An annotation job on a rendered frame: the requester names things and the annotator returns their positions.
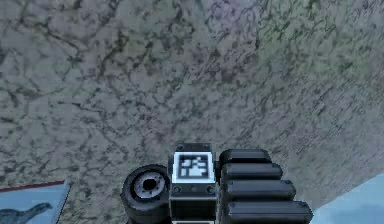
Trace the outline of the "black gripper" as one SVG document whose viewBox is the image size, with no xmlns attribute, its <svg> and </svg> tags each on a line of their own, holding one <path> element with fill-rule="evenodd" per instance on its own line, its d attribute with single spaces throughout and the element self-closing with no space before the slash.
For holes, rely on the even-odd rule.
<svg viewBox="0 0 384 224">
<path fill-rule="evenodd" d="M 120 193 L 127 224 L 171 224 L 167 168 L 150 164 L 133 170 Z"/>
</svg>

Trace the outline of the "blue framed dinosaur picture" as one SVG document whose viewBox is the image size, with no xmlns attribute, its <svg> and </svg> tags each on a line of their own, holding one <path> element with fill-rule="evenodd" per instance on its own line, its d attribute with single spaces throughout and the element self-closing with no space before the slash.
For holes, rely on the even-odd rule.
<svg viewBox="0 0 384 224">
<path fill-rule="evenodd" d="M 0 188 L 0 224 L 58 224 L 70 189 L 66 180 Z"/>
</svg>

